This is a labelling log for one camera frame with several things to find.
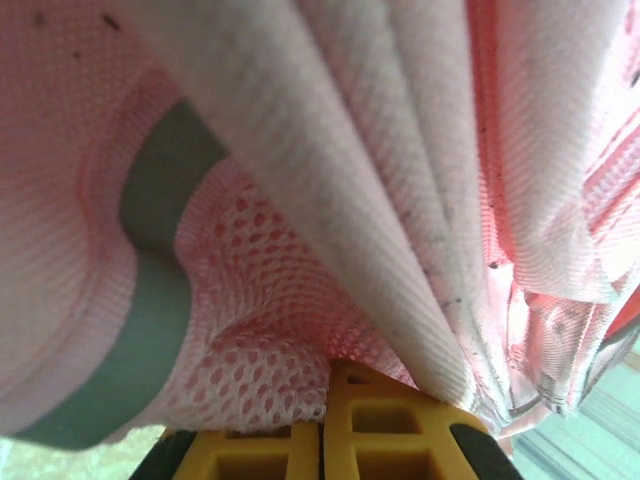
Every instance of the textured fabric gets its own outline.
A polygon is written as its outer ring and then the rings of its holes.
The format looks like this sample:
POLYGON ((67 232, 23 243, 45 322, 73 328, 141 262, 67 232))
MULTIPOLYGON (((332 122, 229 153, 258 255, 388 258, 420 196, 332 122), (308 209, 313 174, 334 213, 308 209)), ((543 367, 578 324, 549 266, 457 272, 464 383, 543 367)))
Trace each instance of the textured fabric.
POLYGON ((112 439, 321 418, 342 356, 509 435, 628 348, 598 356, 640 284, 635 2, 114 3, 0 3, 0 432, 113 345, 122 186, 182 92, 231 157, 175 239, 174 371, 112 439))

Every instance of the gray stripe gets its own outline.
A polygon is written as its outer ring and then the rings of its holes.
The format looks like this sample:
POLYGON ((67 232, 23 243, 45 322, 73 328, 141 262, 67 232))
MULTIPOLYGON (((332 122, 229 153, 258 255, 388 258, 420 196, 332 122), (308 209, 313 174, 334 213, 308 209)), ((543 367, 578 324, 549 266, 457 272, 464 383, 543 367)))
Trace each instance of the gray stripe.
POLYGON ((131 168, 120 209, 139 259, 126 324, 92 377, 15 438, 88 448, 142 412, 160 392, 191 312, 189 281, 173 251, 176 229, 198 183, 225 155, 185 102, 151 132, 131 168))

